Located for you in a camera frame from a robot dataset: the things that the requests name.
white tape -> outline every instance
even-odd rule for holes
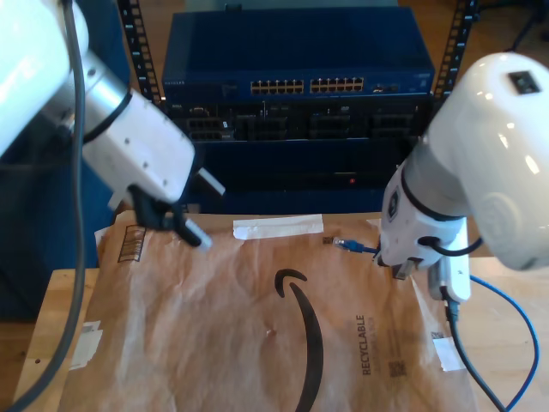
[[[95,246],[99,247],[101,240],[105,237],[106,231],[109,230],[109,227],[105,227],[104,229],[100,229],[97,232],[94,233],[95,235]]]
[[[78,338],[75,352],[72,355],[72,362],[70,363],[71,371],[85,367],[94,357],[103,335],[103,330],[98,330],[99,327],[99,320],[97,322],[85,322],[82,325],[82,332]]]
[[[324,232],[322,215],[277,217],[234,221],[232,232],[236,239],[266,239]]]
[[[443,371],[450,372],[465,369],[465,365],[463,365],[460,355],[457,353],[457,349],[455,349],[453,338],[443,337],[440,339],[433,339],[432,342],[435,344],[438,359],[440,359],[440,366],[443,367]]]

amazon logo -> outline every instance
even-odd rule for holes
[[[307,282],[305,275],[297,270],[279,270],[274,276],[274,288],[281,298],[284,298],[283,281],[287,276]],[[299,309],[301,310],[301,315],[303,316],[307,341],[307,369],[305,371],[305,381],[303,382],[303,389],[301,390],[301,396],[299,397],[298,406],[295,410],[296,412],[309,412],[312,408],[312,404],[317,398],[318,389],[320,388],[320,382],[323,377],[323,336],[320,331],[320,324],[318,323],[317,315],[315,314],[311,303],[307,299],[307,296],[305,296],[299,286],[293,282],[290,283],[290,288],[293,291],[295,299],[298,301]]]

metal frame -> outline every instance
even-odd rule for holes
[[[139,0],[117,0],[117,3],[141,94],[156,106],[162,106]]]
[[[454,89],[476,9],[477,0],[457,0],[443,61],[435,83],[434,95],[437,103],[443,102]]]
[[[139,0],[117,2],[141,93],[157,106],[163,106]],[[477,6],[478,0],[457,0],[443,61],[435,83],[436,104],[441,104],[454,89]]]

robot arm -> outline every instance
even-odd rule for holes
[[[87,49],[86,22],[76,5],[73,9],[86,89],[84,160],[116,200],[134,205],[140,224],[175,230],[191,245],[208,248],[210,238],[185,220],[177,202],[189,179],[202,180],[220,195],[223,186],[202,169],[191,174],[195,150],[190,140]],[[75,87],[64,35],[56,0],[0,2],[0,38],[7,46],[0,68],[0,154],[37,111],[72,129]],[[168,211],[173,217],[166,216]]]
[[[381,264],[436,264],[441,255],[421,238],[460,249],[467,215],[509,268],[549,264],[548,92],[549,70],[514,53],[468,70],[386,189]],[[466,300],[467,260],[453,265],[463,278],[455,298]]]

wooden floor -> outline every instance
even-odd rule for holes
[[[413,8],[431,59],[438,70],[449,33],[449,25],[454,14],[455,2],[450,0],[401,0],[399,3],[402,6]],[[154,67],[160,81],[164,68],[163,61],[171,16],[172,13],[184,10],[184,1],[141,0],[141,5]],[[475,23],[471,33],[463,59],[462,73],[478,58],[510,47],[528,16],[529,12],[521,8],[494,9],[483,12],[481,20]],[[541,29],[549,30],[549,25],[535,27],[522,42],[518,51],[549,66],[549,43],[539,40]],[[4,410],[11,403],[32,333],[32,324],[0,323],[0,410]]]

